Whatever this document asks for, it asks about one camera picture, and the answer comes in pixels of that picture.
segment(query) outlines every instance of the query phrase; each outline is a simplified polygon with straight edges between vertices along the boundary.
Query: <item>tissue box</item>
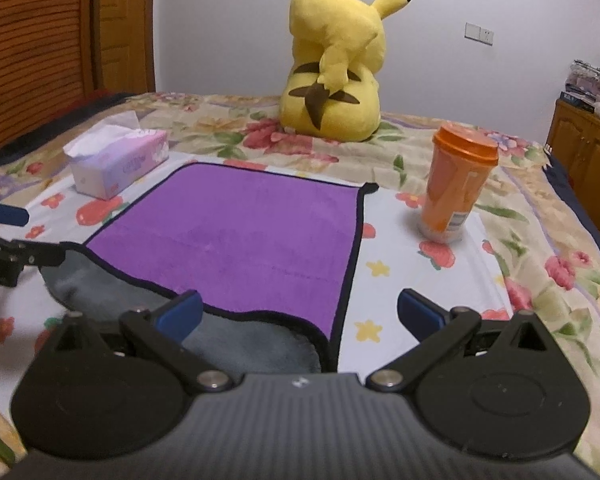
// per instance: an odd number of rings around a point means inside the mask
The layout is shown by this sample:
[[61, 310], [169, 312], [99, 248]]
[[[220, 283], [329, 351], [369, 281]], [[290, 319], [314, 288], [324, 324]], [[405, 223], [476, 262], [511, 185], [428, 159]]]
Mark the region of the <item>tissue box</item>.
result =
[[108, 200], [169, 157], [168, 133], [134, 130], [93, 155], [70, 157], [75, 189]]

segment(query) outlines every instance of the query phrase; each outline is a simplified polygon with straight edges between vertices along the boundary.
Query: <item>wooden dresser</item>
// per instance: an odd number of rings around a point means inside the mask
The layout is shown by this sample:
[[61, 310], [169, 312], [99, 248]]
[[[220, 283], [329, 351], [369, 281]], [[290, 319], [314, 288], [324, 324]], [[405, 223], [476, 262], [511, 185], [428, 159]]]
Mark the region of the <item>wooden dresser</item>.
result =
[[547, 143], [567, 169], [578, 200], [600, 231], [600, 118], [556, 101]]

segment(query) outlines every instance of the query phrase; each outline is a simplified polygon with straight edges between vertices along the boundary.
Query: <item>light switch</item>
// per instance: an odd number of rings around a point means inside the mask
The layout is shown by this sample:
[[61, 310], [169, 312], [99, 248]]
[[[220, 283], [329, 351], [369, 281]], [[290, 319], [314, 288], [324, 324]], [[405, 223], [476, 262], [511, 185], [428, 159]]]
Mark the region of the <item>light switch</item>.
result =
[[466, 23], [464, 26], [464, 37], [470, 40], [480, 41], [480, 27], [471, 23]]

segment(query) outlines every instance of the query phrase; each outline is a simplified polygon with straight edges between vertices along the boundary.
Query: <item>stuffed toy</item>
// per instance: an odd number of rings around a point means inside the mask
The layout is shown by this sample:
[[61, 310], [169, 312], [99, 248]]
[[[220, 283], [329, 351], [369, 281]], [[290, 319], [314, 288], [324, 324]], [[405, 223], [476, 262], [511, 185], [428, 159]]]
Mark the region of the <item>stuffed toy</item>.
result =
[[291, 0], [294, 65], [280, 99], [282, 126], [340, 142], [371, 136], [380, 124], [382, 20], [410, 1]]

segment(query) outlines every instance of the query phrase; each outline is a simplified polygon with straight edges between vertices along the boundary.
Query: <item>plastic cup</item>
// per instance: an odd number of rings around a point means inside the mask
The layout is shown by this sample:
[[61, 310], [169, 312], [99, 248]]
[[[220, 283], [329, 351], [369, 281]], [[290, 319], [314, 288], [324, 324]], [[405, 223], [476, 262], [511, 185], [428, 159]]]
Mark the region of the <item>plastic cup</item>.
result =
[[456, 124], [443, 124], [433, 136], [433, 160], [419, 227], [438, 243], [462, 235], [462, 226], [491, 170], [498, 165], [498, 145]]

